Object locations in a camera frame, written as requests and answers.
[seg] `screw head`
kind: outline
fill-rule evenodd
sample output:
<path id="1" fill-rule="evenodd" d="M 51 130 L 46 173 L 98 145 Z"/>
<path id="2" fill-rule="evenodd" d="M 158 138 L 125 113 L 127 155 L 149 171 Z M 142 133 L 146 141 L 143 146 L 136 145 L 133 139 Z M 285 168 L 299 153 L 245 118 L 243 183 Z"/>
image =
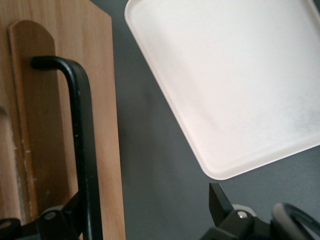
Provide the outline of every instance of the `screw head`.
<path id="1" fill-rule="evenodd" d="M 44 219 L 50 220 L 50 219 L 53 219 L 55 216 L 56 216 L 56 213 L 54 211 L 50 211 L 44 216 Z"/>
<path id="2" fill-rule="evenodd" d="M 1 225 L 0 225 L 0 229 L 5 229 L 7 227 L 10 227 L 11 226 L 11 221 L 5 221 L 3 222 Z"/>
<path id="3" fill-rule="evenodd" d="M 246 219 L 248 217 L 248 214 L 245 211 L 238 211 L 237 214 L 241 219 Z"/>

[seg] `wooden board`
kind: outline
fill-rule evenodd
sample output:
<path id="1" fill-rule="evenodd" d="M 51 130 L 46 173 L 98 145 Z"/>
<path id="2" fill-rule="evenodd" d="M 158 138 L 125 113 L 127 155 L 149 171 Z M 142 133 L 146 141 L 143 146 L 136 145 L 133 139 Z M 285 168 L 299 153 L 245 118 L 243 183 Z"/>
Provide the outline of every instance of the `wooden board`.
<path id="1" fill-rule="evenodd" d="M 11 201 L 0 218 L 21 217 L 25 222 L 32 211 L 24 196 L 29 190 L 28 172 L 21 135 L 8 27 L 19 20 L 32 20 L 44 26 L 55 40 L 56 55 L 79 62 L 87 72 L 92 93 L 96 156 L 99 175 L 104 239 L 125 239 L 122 183 L 113 67 L 111 18 L 89 0 L 1 0 L 0 1 L 0 109 L 1 128 L 0 203 Z M 67 85 L 58 73 L 63 139 L 69 194 L 77 191 L 71 115 Z M 3 188 L 8 183 L 12 187 Z"/>

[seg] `black handle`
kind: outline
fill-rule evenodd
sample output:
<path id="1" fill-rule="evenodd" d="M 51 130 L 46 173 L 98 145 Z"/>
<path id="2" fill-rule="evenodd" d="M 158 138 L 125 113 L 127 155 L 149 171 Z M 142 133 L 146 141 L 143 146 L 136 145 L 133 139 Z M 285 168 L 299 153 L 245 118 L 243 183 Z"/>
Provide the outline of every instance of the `black handle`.
<path id="1" fill-rule="evenodd" d="M 69 88 L 72 130 L 79 201 L 84 210 L 84 240 L 102 240 L 99 183 L 94 121 L 88 76 L 83 67 L 57 56 L 36 56 L 31 66 L 41 70 L 61 70 Z"/>

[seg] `black plastic part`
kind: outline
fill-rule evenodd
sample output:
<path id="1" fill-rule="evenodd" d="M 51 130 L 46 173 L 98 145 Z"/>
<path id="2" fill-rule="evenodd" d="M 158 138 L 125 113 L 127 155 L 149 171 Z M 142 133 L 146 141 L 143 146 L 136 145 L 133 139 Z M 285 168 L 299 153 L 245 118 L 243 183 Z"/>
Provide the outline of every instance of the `black plastic part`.
<path id="1" fill-rule="evenodd" d="M 32 221 L 26 225 L 22 226 L 22 232 L 20 237 L 23 237 L 23 240 L 28 240 L 30 239 L 36 239 L 39 238 L 40 236 L 38 234 L 38 229 L 37 229 L 37 220 Z"/>
<path id="2" fill-rule="evenodd" d="M 259 240 L 271 240 L 272 234 L 271 234 L 271 227 L 270 224 L 265 223 L 264 221 L 261 221 L 256 216 L 254 217 L 254 231 L 251 234 L 253 239 L 259 239 Z"/>
<path id="3" fill-rule="evenodd" d="M 282 240 L 313 240 L 304 226 L 320 237 L 320 223 L 299 208 L 278 203 L 272 211 L 272 228 Z"/>
<path id="4" fill-rule="evenodd" d="M 0 240 L 15 239 L 21 234 L 21 223 L 17 218 L 0 220 Z"/>
<path id="5" fill-rule="evenodd" d="M 234 210 L 219 183 L 209 185 L 209 209 L 216 227 Z"/>
<path id="6" fill-rule="evenodd" d="M 77 236 L 80 236 L 84 229 L 84 221 L 82 220 L 83 210 L 79 202 L 79 193 L 77 192 L 71 200 L 62 208 L 61 212 L 68 223 L 74 229 Z"/>
<path id="7" fill-rule="evenodd" d="M 220 224 L 219 229 L 222 229 L 241 240 L 253 233 L 255 219 L 250 213 L 245 211 L 242 212 L 245 212 L 247 217 L 240 218 L 238 212 L 238 210 L 233 210 Z"/>
<path id="8" fill-rule="evenodd" d="M 78 240 L 77 234 L 70 228 L 61 211 L 43 213 L 36 221 L 42 240 Z"/>
<path id="9" fill-rule="evenodd" d="M 238 240 L 238 238 L 227 231 L 212 227 L 200 240 Z"/>
<path id="10" fill-rule="evenodd" d="M 41 70 L 61 70 L 65 75 L 69 88 L 79 201 L 84 210 L 83 239 L 102 240 L 94 122 L 88 76 L 79 63 L 57 56 L 33 57 L 31 66 Z"/>

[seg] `wooden panel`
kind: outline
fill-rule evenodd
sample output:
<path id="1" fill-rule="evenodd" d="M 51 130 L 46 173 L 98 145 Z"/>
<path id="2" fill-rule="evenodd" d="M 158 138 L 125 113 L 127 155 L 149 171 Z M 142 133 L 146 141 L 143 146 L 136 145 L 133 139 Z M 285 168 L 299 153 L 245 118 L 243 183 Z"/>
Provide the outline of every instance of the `wooden panel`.
<path id="1" fill-rule="evenodd" d="M 35 56 L 55 56 L 50 33 L 34 21 L 9 29 L 30 212 L 37 217 L 70 199 L 57 71 L 31 68 Z"/>
<path id="2" fill-rule="evenodd" d="M 119 160 L 118 126 L 113 69 L 111 18 L 89 0 L 1 0 L 0 1 L 0 108 L 9 116 L 14 135 L 19 183 L 27 183 L 21 126 L 7 28 L 19 20 L 44 26 L 55 40 L 56 55 L 79 62 L 86 70 L 92 92 L 96 156 L 99 175 L 104 239 L 125 239 L 122 183 Z M 68 89 L 58 73 L 65 158 L 70 194 L 77 191 Z M 16 172 L 15 164 L 11 171 Z M 12 189 L 6 195 L 14 195 Z M 19 189 L 20 200 L 28 195 Z M 16 206 L 26 213 L 28 204 Z"/>
<path id="3" fill-rule="evenodd" d="M 15 169 L 15 152 L 9 116 L 0 107 L 0 216 L 21 218 L 19 208 L 18 183 Z"/>

